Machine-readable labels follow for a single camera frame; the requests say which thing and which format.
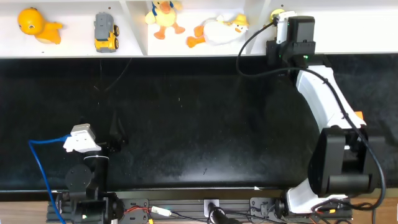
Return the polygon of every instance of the white shelf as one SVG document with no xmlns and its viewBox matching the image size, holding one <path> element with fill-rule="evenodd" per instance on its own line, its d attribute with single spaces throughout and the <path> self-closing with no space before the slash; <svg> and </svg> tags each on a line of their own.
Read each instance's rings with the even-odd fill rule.
<svg viewBox="0 0 398 224">
<path fill-rule="evenodd" d="M 148 26 L 145 15 L 152 9 L 146 0 L 0 0 L 0 58 L 41 57 L 195 57 L 237 55 L 243 43 L 264 24 L 274 9 L 295 10 L 298 15 L 315 17 L 316 52 L 327 54 L 398 52 L 398 0 L 182 0 L 177 22 L 186 28 L 175 34 L 166 31 L 166 39 L 153 34 L 159 26 Z M 61 22 L 61 44 L 42 44 L 23 34 L 17 16 L 27 7 L 36 7 L 48 21 Z M 111 54 L 97 53 L 94 47 L 95 14 L 107 12 L 120 28 L 120 48 Z M 231 44 L 186 45 L 193 29 L 204 20 L 224 15 L 247 15 L 250 23 L 244 38 Z M 254 39 L 244 55 L 264 55 L 266 41 L 275 37 L 275 27 Z"/>
</svg>

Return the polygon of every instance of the blue scarf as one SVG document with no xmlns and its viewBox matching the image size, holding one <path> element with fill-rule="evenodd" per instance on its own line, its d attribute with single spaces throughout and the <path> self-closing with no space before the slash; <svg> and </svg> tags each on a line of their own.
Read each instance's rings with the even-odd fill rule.
<svg viewBox="0 0 398 224">
<path fill-rule="evenodd" d="M 174 4 L 171 1 L 170 1 L 170 7 L 174 8 Z M 155 6 L 154 2 L 152 1 L 152 13 L 154 14 L 154 16 L 157 16 L 155 9 L 156 9 L 156 6 Z"/>
</svg>

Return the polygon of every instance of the metal bracket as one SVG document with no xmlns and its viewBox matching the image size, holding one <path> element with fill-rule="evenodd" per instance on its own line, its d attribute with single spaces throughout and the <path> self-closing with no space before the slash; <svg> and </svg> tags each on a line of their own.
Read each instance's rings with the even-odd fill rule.
<svg viewBox="0 0 398 224">
<path fill-rule="evenodd" d="M 121 199 L 124 209 L 127 210 L 135 205 L 149 208 L 148 199 Z M 119 224 L 146 224 L 148 222 L 148 214 L 145 210 L 131 211 L 124 215 Z"/>
<path fill-rule="evenodd" d="M 275 222 L 280 222 L 275 216 L 275 209 L 268 212 L 271 206 L 275 205 L 274 198 L 250 198 L 250 215 L 267 218 Z M 263 220 L 252 218 L 252 222 L 261 223 Z"/>
<path fill-rule="evenodd" d="M 218 199 L 204 199 L 203 200 L 203 213 L 205 215 L 206 218 L 209 217 L 209 204 L 213 203 L 214 205 L 216 205 L 216 207 L 220 206 L 220 200 Z"/>
</svg>

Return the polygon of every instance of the wooden floor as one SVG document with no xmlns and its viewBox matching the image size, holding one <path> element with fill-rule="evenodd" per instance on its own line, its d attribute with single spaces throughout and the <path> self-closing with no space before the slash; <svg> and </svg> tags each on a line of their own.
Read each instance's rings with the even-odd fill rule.
<svg viewBox="0 0 398 224">
<path fill-rule="evenodd" d="M 374 199 L 356 198 L 353 203 L 371 202 Z M 398 198 L 387 198 L 376 211 L 376 223 L 393 224 L 397 221 Z M 45 223 L 47 202 L 0 202 L 0 224 L 42 224 Z M 354 211 L 352 224 L 371 224 L 371 212 Z"/>
</svg>

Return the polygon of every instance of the toy truck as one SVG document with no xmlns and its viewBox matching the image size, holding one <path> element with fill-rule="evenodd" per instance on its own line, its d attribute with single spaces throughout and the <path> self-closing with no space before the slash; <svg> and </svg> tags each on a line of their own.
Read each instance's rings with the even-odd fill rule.
<svg viewBox="0 0 398 224">
<path fill-rule="evenodd" d="M 112 53 L 119 48 L 119 27 L 114 24 L 113 17 L 105 12 L 95 15 L 94 38 L 97 52 Z"/>
</svg>

